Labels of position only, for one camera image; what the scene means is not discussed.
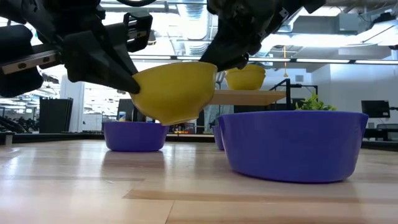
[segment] yellow bowl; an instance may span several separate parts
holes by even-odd
[[[227,73],[231,73],[231,72],[242,72],[242,71],[254,71],[254,72],[261,72],[261,73],[265,73],[266,70],[258,65],[252,65],[252,64],[248,64],[246,65],[242,70],[239,70],[237,68],[232,68],[227,70]]]
[[[141,90],[130,94],[144,115],[163,125],[199,117],[215,92],[217,67],[205,62],[180,62],[150,68],[135,74]]]
[[[259,90],[265,77],[265,69],[257,65],[247,65],[242,70],[228,70],[225,79],[230,90]]]

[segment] wooden shelf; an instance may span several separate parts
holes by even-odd
[[[209,105],[267,106],[285,97],[285,91],[216,90]]]

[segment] purple bowl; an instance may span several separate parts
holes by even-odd
[[[232,170],[262,179],[325,183],[355,169],[368,116],[339,111],[267,111],[219,117]]]
[[[117,152],[153,152],[163,148],[168,126],[143,122],[106,122],[106,147]]]
[[[223,138],[221,137],[221,129],[219,126],[213,126],[214,140],[219,150],[224,150]]]

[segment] small purple bowl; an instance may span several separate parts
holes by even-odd
[[[163,148],[168,126],[144,122],[105,122],[106,147],[116,152],[154,152]]]
[[[223,138],[221,137],[221,129],[219,126],[213,126],[214,140],[219,150],[224,150]]]
[[[266,111],[227,114],[218,121],[232,170],[261,179],[327,183],[354,172],[368,116]]]

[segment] light fixture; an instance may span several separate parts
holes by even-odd
[[[136,60],[170,60],[170,56],[153,56],[153,55],[130,55],[131,59]]]
[[[357,64],[398,65],[398,60],[357,60]]]
[[[32,93],[33,95],[36,95],[36,96],[50,97],[50,95],[49,95],[48,93],[46,93],[46,92],[44,92],[44,91],[40,91],[40,90],[33,90],[31,93]]]
[[[289,58],[249,58],[249,62],[289,62]]]
[[[296,60],[296,62],[304,62],[304,63],[348,63],[349,60],[298,58]]]
[[[24,110],[25,106],[3,106],[5,109],[15,109],[15,110]]]
[[[123,8],[123,7],[131,8],[130,6],[127,6],[125,4],[106,4],[106,3],[101,4],[101,7],[104,7],[104,8]],[[169,4],[168,7],[169,7],[169,9],[177,9],[177,7],[175,5],[172,5],[172,4]],[[162,5],[162,4],[151,4],[151,5],[144,6],[142,8],[164,9],[164,5]]]
[[[198,56],[177,56],[178,60],[199,60]]]
[[[336,34],[295,34],[290,38],[290,45],[302,47],[344,47],[353,44],[350,35]]]

